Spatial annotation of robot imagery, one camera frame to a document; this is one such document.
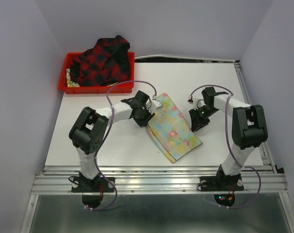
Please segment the pastel floral skirt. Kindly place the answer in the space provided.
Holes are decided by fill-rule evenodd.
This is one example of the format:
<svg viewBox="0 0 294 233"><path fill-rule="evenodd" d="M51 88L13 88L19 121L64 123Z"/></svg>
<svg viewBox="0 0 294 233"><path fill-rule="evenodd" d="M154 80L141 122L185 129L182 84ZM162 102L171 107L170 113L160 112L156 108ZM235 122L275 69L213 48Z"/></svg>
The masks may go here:
<svg viewBox="0 0 294 233"><path fill-rule="evenodd" d="M202 145L202 141L192 132L183 114L167 93L159 95L157 100L162 106L148 122L146 132L164 156L171 163L175 163Z"/></svg>

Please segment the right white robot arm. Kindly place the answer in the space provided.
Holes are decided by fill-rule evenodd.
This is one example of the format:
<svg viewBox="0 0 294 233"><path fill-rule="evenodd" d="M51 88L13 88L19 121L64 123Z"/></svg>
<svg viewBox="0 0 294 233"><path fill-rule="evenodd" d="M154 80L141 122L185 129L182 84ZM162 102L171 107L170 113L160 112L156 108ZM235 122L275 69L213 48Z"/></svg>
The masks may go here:
<svg viewBox="0 0 294 233"><path fill-rule="evenodd" d="M210 117L218 111L225 114L225 139L229 154L219 166L216 175L201 176L197 188L202 192L243 191L241 172L245 162L268 138L264 109L261 105L250 105L233 98L233 92L223 87L221 92L216 85L203 85L202 101L189 96L193 106L189 114L191 130L196 132L207 126Z"/></svg>

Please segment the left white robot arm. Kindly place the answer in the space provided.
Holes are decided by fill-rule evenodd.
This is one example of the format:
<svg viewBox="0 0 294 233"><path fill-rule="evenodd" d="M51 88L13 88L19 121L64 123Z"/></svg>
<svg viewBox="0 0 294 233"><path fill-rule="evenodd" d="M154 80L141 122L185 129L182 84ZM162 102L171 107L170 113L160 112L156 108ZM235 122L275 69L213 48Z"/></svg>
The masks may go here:
<svg viewBox="0 0 294 233"><path fill-rule="evenodd" d="M73 193L114 192L115 177L103 177L98 170L97 154L107 138L112 125L133 119L139 127L145 127L161 107L156 98L138 91L134 97L102 109L85 107L69 132L69 139L79 155L78 176L69 177Z"/></svg>

